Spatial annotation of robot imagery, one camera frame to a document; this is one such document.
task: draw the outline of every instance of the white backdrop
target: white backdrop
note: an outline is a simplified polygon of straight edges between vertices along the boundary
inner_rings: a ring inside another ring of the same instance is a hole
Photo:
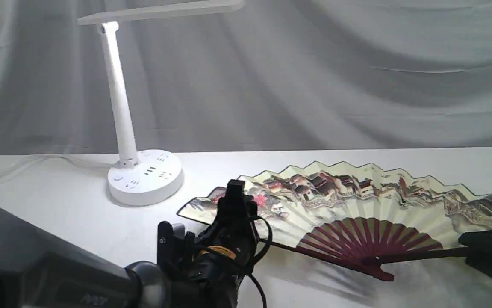
[[[177,0],[0,0],[0,154],[115,152],[95,27]],[[492,0],[246,0],[121,24],[139,148],[492,146]]]

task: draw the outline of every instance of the white desk lamp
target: white desk lamp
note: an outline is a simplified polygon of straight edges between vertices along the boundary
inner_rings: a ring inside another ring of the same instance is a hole
[[[160,202],[178,191],[185,177],[174,154],[164,150],[138,152],[136,148],[115,35],[118,22],[232,12],[242,6],[244,0],[203,0],[100,12],[79,18],[79,25],[97,25],[101,34],[120,156],[119,162],[109,170],[107,180],[111,195],[121,203],[142,206]]]

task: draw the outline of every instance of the white table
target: white table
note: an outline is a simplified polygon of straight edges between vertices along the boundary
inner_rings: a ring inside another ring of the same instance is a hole
[[[240,174],[280,171],[288,164],[313,160],[356,166],[374,162],[383,169],[404,168],[414,177],[431,174],[445,184],[463,183],[476,193],[492,193],[492,148],[429,150],[351,150],[290,152],[227,152],[179,154],[185,184],[163,203],[144,208],[117,205],[109,199],[106,171],[84,169],[64,160],[45,160],[0,180],[0,207],[95,253],[117,265],[155,261],[156,226],[162,220],[183,222],[198,232],[203,226],[179,218],[177,209],[213,187],[225,186]],[[84,155],[97,162],[115,162],[115,154]],[[19,156],[0,156],[0,170]],[[395,282],[381,282],[361,273],[300,254],[271,248],[255,268],[271,308],[492,307],[492,280],[459,258],[414,261],[385,266]],[[261,301],[247,279],[239,307]]]

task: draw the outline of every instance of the white cable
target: white cable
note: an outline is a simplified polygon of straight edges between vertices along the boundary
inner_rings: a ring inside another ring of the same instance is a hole
[[[27,169],[30,166],[33,166],[39,162],[44,162],[45,160],[49,160],[51,158],[59,158],[61,160],[65,160],[75,166],[78,166],[80,168],[106,168],[109,169],[113,166],[113,164],[107,164],[107,163],[96,163],[96,162],[89,162],[87,160],[82,160],[80,158],[71,156],[71,155],[64,155],[64,154],[33,154],[33,155],[27,155],[24,156],[23,158],[16,160],[13,162],[8,168],[5,170],[0,171],[0,179],[3,177],[7,177],[8,175],[11,175],[15,171],[19,169]]]

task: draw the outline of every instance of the folding fan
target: folding fan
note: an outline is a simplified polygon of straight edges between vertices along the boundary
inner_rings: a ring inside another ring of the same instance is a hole
[[[461,256],[461,234],[492,230],[492,195],[474,195],[462,184],[445,186],[432,176],[413,178],[402,169],[314,162],[239,179],[270,222],[274,244],[384,281],[394,276],[366,260]],[[224,194],[217,187],[177,214],[211,224]],[[257,227],[266,234],[264,225]]]

